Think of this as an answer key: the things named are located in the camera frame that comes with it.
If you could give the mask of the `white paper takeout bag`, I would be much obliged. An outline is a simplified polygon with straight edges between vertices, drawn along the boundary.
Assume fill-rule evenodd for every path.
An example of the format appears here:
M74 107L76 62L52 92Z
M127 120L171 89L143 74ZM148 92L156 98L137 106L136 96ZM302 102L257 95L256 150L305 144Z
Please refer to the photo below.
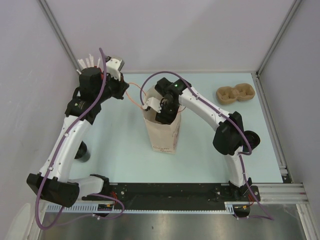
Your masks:
M135 102L127 91L125 91L128 99L138 106L142 111L143 120L147 129L150 144L155 152L175 154L182 118L182 111L185 107L179 107L177 116L171 124L161 124L156 121L156 114L158 113L154 109L145 111L141 103Z

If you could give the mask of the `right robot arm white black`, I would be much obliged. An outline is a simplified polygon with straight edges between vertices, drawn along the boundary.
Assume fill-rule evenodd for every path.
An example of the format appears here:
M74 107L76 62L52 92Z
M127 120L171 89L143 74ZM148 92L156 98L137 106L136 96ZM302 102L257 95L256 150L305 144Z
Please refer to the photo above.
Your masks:
M180 106L191 110L207 122L215 131L214 148L224 155L230 173L230 194L242 201L249 194L249 180L246 176L242 155L250 155L252 147L245 136L242 116L238 112L228 113L208 102L196 92L188 82L179 79L170 82L163 77L154 89L161 95L155 120L162 124L171 124L178 114Z

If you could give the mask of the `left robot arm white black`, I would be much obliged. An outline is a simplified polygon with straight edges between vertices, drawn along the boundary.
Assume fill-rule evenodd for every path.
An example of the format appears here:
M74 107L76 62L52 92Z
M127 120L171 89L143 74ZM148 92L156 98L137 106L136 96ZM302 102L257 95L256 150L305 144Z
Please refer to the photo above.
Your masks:
M91 174L80 179L70 179L75 159L88 156L83 138L101 111L101 104L110 99L124 98L129 84L119 69L108 66L106 72L98 67L87 67L79 75L79 86L67 105L63 126L54 149L37 174L29 174L28 186L37 195L36 203L45 200L63 207L71 207L77 200L100 200L110 196L107 177Z

